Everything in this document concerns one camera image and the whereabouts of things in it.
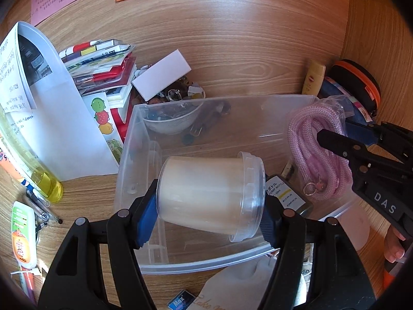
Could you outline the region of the person right hand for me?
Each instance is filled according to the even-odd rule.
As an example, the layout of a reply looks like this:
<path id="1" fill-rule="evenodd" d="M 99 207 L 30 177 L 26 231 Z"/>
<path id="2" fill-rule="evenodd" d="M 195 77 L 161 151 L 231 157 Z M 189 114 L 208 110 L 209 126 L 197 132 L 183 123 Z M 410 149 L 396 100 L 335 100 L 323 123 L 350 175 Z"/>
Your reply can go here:
<path id="1" fill-rule="evenodd" d="M 402 259 L 404 257 L 404 248 L 401 242 L 404 242 L 405 237 L 392 225 L 388 228 L 384 238 L 384 257 L 390 263 Z"/>

